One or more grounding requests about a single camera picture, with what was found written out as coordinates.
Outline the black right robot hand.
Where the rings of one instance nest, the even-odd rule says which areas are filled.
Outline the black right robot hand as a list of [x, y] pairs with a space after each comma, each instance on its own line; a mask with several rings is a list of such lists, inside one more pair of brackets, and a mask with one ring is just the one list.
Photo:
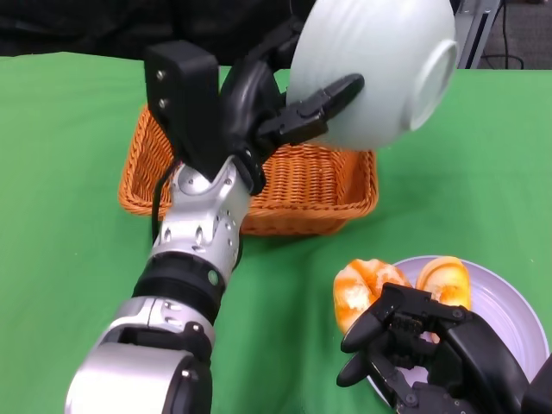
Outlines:
[[549, 413], [544, 374], [529, 380], [478, 314], [386, 283], [341, 343], [336, 383], [369, 378], [397, 413]]

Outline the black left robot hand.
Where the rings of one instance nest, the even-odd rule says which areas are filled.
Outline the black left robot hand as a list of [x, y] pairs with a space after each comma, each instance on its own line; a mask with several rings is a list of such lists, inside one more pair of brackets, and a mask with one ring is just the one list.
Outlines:
[[262, 192], [267, 182], [263, 164], [280, 147], [327, 133], [329, 120], [365, 84], [362, 75], [352, 73], [287, 103], [274, 74], [291, 65], [302, 29], [303, 23], [291, 17], [269, 32], [232, 66], [220, 92], [223, 138], [252, 196]]

